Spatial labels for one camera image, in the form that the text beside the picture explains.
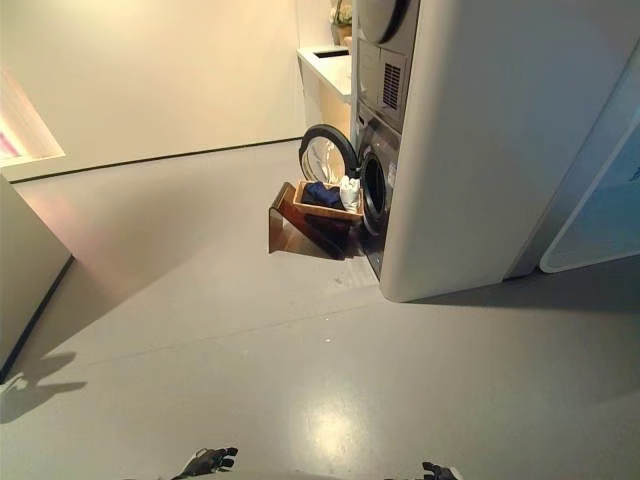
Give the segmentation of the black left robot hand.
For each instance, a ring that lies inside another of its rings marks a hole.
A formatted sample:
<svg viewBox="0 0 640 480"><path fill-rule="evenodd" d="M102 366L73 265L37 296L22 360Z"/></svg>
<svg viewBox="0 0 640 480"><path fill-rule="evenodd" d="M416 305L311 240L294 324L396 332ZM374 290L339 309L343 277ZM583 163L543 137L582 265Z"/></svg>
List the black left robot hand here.
<svg viewBox="0 0 640 480"><path fill-rule="evenodd" d="M235 464L237 454L238 449L236 447L200 449L187 462L183 470L174 476L174 479L192 478L216 472L229 472Z"/></svg>

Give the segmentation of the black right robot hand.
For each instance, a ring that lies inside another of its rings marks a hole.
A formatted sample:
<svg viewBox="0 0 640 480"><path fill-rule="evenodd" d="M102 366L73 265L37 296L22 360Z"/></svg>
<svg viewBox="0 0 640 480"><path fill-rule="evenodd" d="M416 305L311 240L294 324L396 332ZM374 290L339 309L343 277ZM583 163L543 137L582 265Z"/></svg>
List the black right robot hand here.
<svg viewBox="0 0 640 480"><path fill-rule="evenodd" d="M454 468L432 462L422 463L424 480L462 480L462 475Z"/></svg>

